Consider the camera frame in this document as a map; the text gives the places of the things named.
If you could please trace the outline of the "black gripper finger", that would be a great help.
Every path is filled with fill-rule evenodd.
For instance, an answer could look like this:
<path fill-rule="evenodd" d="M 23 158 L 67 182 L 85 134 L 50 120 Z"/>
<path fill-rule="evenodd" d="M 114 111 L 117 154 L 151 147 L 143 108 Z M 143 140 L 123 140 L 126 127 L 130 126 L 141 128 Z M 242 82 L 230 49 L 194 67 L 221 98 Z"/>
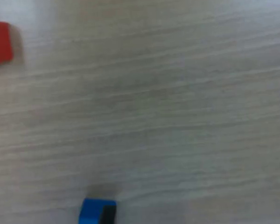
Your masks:
<path fill-rule="evenodd" d="M 102 208 L 99 218 L 99 224 L 115 224 L 116 205 L 106 205 Z"/>

